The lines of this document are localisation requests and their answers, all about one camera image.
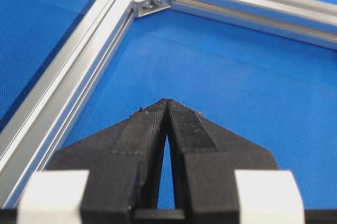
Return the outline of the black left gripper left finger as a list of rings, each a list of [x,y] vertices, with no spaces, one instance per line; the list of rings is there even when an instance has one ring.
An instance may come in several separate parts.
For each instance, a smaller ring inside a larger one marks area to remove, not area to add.
[[[136,208],[156,208],[166,140],[167,100],[56,151],[48,170],[88,170],[83,223],[132,223]]]

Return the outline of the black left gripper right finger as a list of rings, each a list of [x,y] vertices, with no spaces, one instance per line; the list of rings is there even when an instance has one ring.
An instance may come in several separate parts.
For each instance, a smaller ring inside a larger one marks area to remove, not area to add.
[[[277,170],[273,155],[173,99],[167,122],[175,206],[188,223],[239,223],[234,171]]]

